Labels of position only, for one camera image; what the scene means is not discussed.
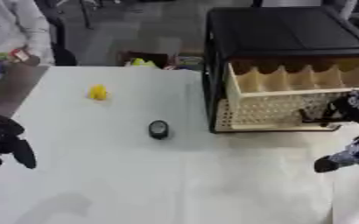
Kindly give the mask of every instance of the chair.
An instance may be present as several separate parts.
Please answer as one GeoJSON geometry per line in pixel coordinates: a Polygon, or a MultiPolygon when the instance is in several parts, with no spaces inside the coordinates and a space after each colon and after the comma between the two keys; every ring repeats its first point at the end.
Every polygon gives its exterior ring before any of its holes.
{"type": "Polygon", "coordinates": [[[47,22],[55,28],[55,43],[52,43],[56,66],[76,66],[77,59],[67,50],[66,28],[57,11],[56,0],[35,0],[47,22]]]}

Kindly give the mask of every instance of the yellow ball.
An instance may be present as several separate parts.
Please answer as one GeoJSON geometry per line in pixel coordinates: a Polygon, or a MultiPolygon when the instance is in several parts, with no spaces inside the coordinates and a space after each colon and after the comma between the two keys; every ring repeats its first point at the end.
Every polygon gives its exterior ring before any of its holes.
{"type": "Polygon", "coordinates": [[[106,91],[106,87],[103,85],[93,86],[88,93],[88,97],[97,101],[104,101],[108,96],[108,92],[106,91]]]}

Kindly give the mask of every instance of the black hockey puck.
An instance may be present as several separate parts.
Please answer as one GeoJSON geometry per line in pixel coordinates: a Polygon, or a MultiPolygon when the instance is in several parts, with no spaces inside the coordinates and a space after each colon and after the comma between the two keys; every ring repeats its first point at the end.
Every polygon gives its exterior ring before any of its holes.
{"type": "Polygon", "coordinates": [[[169,136],[169,125],[164,121],[155,121],[148,126],[150,137],[162,140],[169,136]]]}

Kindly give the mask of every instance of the table surface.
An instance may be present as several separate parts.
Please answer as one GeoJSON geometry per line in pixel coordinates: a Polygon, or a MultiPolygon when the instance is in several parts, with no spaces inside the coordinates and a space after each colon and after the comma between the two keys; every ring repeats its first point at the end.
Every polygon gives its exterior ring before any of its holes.
{"type": "MultiPolygon", "coordinates": [[[[10,107],[0,103],[12,114],[28,95],[13,117],[39,162],[27,170],[4,157],[0,224],[327,224],[334,194],[341,224],[348,223],[341,214],[358,207],[336,179],[358,178],[359,166],[321,175],[313,161],[341,150],[359,126],[213,135],[197,73],[51,67],[18,78],[34,74],[21,80],[26,88],[10,107]],[[87,98],[95,84],[107,87],[107,101],[87,98]],[[169,139],[149,138],[154,120],[170,124],[169,139]]],[[[0,81],[0,90],[12,92],[17,75],[8,77],[13,82],[0,81]]]]}

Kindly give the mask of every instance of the storage bin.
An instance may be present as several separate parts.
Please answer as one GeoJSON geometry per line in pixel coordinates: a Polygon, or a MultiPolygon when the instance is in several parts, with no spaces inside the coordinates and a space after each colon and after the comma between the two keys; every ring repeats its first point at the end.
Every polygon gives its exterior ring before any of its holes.
{"type": "Polygon", "coordinates": [[[226,96],[233,130],[301,127],[300,109],[321,117],[327,104],[359,88],[359,61],[317,61],[275,71],[247,60],[228,63],[226,96]]]}
{"type": "Polygon", "coordinates": [[[359,88],[359,30],[334,11],[216,8],[205,31],[201,77],[211,132],[340,127],[309,122],[359,88]],[[300,109],[310,119],[302,121],[300,109]]]}

